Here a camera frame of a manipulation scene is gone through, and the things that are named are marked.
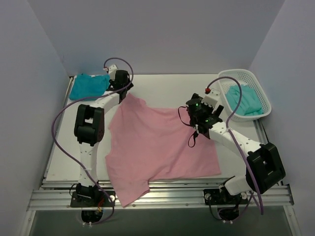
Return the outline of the pink t-shirt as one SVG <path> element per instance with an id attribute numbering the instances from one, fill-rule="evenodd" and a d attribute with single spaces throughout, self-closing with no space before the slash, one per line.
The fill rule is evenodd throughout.
<path id="1" fill-rule="evenodd" d="M 108 129 L 111 150 L 105 157 L 111 184 L 123 207 L 148 193 L 155 180 L 211 177 L 221 173 L 213 141 L 183 124 L 176 109 L 151 108 L 132 94 L 122 101 Z"/>

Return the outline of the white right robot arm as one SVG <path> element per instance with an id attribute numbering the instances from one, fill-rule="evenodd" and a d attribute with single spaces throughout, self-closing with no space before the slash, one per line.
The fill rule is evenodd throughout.
<path id="1" fill-rule="evenodd" d="M 201 97 L 193 94 L 186 102 L 189 126 L 195 129 L 195 136 L 203 135 L 243 159 L 246 173 L 227 180 L 218 191 L 219 198 L 229 203 L 236 195 L 254 191 L 265 193 L 284 179 L 286 172 L 277 147 L 272 143 L 262 144 L 231 129 L 220 118 L 222 105 L 211 95 Z"/>

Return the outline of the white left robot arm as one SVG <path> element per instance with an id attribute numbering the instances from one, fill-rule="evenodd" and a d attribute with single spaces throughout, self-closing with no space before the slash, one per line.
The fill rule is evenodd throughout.
<path id="1" fill-rule="evenodd" d="M 81 104 L 78 107 L 74 136 L 79 143 L 80 162 L 83 167 L 80 170 L 76 193 L 82 196 L 82 201 L 88 206 L 94 206 L 99 201 L 100 191 L 96 185 L 97 149 L 105 133 L 105 114 L 120 104 L 132 87 L 129 73 L 115 69 L 110 73 L 110 86 L 105 96 L 90 105 Z"/>

